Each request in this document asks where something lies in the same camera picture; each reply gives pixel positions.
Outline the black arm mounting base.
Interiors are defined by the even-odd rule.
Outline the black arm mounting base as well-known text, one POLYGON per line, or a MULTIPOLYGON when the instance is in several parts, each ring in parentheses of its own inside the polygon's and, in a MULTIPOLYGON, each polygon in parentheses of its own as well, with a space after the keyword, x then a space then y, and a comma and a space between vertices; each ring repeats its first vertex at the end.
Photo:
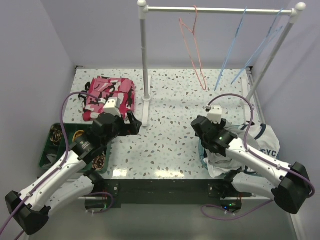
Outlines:
POLYGON ((107 192, 114 208, 122 205, 205 205, 220 204, 221 199, 251 197, 240 193, 224 180, 206 179, 105 179, 93 193, 107 192))

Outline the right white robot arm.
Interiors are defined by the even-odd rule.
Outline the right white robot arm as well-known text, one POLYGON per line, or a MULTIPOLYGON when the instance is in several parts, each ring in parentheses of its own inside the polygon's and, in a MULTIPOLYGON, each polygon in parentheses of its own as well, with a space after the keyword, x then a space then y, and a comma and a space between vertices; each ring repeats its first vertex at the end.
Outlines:
POLYGON ((230 197, 238 192, 253 193, 273 200, 290 214, 297 214, 306 199, 315 193, 305 166, 299 162, 291 165, 244 144, 225 125, 225 119, 213 123, 204 116, 198 116, 191 122, 205 150, 237 161, 258 175, 233 170, 225 177, 227 181, 222 185, 223 192, 230 197))

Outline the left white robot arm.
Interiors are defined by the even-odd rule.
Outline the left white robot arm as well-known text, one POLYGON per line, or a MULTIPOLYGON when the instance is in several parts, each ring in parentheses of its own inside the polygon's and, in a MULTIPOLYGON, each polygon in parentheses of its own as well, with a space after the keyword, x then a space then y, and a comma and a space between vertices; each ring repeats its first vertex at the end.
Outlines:
POLYGON ((66 144, 62 157, 40 178, 20 192, 11 191, 5 196, 10 213, 27 235, 41 230, 49 220, 54 193, 71 177, 99 156, 117 137, 137 135, 142 122, 128 111, 129 123, 115 113, 102 113, 91 127, 72 143, 66 144))

